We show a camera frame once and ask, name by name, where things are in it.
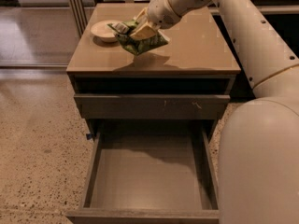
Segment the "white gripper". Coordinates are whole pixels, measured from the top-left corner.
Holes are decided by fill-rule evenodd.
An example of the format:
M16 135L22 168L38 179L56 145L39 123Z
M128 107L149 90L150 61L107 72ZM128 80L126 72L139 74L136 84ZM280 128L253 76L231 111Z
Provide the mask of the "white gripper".
M133 40L148 39L157 35L159 26L161 29L169 29L180 20L181 17L173 10L168 0L150 0L148 8L144 7L134 17L135 23L139 25L129 36Z

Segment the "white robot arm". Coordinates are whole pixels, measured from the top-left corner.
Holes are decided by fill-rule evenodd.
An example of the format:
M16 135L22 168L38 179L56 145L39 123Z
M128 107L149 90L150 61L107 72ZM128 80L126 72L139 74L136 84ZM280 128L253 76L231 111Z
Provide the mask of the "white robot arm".
M250 0L150 0L132 36L153 36L214 3L254 100L221 133L220 224L299 224L298 58Z

